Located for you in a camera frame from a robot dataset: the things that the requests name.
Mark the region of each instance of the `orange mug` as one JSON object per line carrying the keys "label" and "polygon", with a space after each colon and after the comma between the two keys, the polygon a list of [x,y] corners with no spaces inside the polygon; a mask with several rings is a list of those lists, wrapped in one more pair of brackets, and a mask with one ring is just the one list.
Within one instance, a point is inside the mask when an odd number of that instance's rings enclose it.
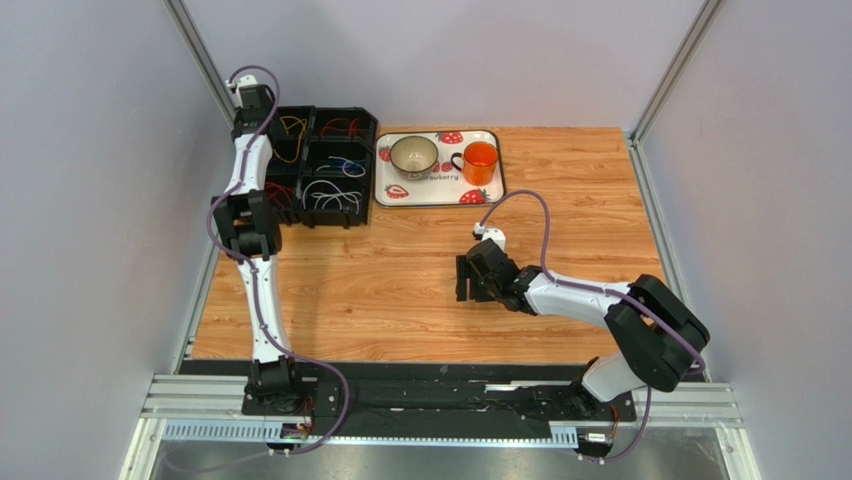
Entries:
{"label": "orange mug", "polygon": [[[464,160],[463,166],[456,165],[456,157]],[[473,142],[464,149],[464,153],[454,153],[450,162],[464,174],[471,185],[487,185],[494,177],[497,160],[500,155],[497,148],[487,142]]]}

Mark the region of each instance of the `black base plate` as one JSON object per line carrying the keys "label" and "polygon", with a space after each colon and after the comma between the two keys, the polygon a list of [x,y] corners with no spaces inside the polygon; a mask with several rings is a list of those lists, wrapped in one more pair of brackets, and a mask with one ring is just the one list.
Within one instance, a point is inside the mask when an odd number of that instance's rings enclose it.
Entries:
{"label": "black base plate", "polygon": [[[187,360],[179,373],[244,376],[249,365],[247,360]],[[351,392],[346,422],[337,433],[341,436],[549,438],[551,420],[612,421],[609,411],[593,419],[572,416],[562,408],[567,386],[485,392],[486,383],[570,381],[581,374],[583,365],[338,362],[334,366],[346,376]],[[304,377],[317,378],[305,382],[305,388],[316,403],[314,433],[323,434],[340,408],[340,396],[333,394],[339,381],[310,363],[300,363],[299,369]],[[613,405],[621,420],[630,422],[636,412],[628,400],[630,395],[624,394]],[[259,409],[257,414],[281,412]]]}

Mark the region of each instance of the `mug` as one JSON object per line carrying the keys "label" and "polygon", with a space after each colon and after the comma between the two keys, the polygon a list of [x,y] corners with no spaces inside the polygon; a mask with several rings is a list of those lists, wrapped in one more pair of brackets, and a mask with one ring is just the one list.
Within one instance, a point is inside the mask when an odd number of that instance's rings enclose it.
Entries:
{"label": "mug", "polygon": [[[464,166],[456,165],[456,157],[464,160]],[[471,185],[487,185],[494,177],[497,160],[500,155],[497,148],[487,142],[473,142],[464,149],[464,153],[454,153],[450,162],[464,174]]]}
{"label": "mug", "polygon": [[422,180],[438,163],[438,147],[428,138],[418,135],[404,137],[390,151],[393,168],[406,180]]}

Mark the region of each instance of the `aluminum frame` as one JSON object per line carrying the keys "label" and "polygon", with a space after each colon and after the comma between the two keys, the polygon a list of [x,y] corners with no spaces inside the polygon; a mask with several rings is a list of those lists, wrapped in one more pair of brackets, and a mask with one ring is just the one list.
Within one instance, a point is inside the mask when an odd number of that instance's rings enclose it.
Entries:
{"label": "aluminum frame", "polygon": [[[202,75],[210,87],[211,93],[219,104],[225,118],[230,121],[234,114],[231,98],[221,77],[207,52],[200,34],[182,0],[164,0],[178,30],[195,58]],[[625,134],[631,162],[639,183],[642,199],[648,214],[660,261],[674,293],[688,302],[682,287],[677,260],[671,249],[668,232],[660,214],[653,184],[648,177],[641,142],[651,128],[666,98],[686,68],[690,58],[712,24],[724,0],[707,0],[699,11],[695,21],[672,59],[666,73],[645,108],[636,128]],[[206,303],[213,272],[218,260],[218,252],[212,243],[208,245],[207,260],[197,283],[194,303],[191,310],[186,342],[177,360],[175,371],[180,362],[189,358],[192,352],[201,313]],[[240,413],[245,377],[195,377],[186,375],[157,375],[146,398],[143,411],[137,423],[136,432],[125,459],[121,478],[127,480],[147,479],[154,468],[154,462],[160,448],[160,442],[168,435],[186,427],[205,428],[199,435],[208,435],[208,439],[229,441],[265,441],[270,433],[271,424],[285,421],[298,422],[301,417],[244,417]],[[641,417],[645,408],[644,389],[633,393],[637,415]],[[650,412],[649,428],[713,428],[722,447],[725,468],[732,479],[759,479],[760,472],[751,451],[748,436],[743,425],[736,399],[730,385],[724,383],[681,384],[673,393],[655,392],[652,397],[654,408]],[[600,422],[551,422],[551,429],[557,444],[570,440],[571,432],[576,428],[603,426]],[[251,431],[250,437],[241,428],[259,428]],[[334,439],[335,442],[348,444],[439,444],[448,445],[446,439]],[[469,446],[471,443],[459,442]]]}

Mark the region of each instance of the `mug handle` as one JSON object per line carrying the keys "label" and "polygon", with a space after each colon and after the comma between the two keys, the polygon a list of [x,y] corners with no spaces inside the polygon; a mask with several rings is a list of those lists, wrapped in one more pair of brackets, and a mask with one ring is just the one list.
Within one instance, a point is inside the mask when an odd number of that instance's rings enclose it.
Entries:
{"label": "mug handle", "polygon": [[464,163],[462,163],[461,167],[456,165],[456,157],[462,158],[462,154],[461,153],[454,153],[453,156],[450,157],[450,163],[452,163],[453,166],[456,167],[456,170],[461,172],[461,171],[463,171],[462,169],[464,168]]}

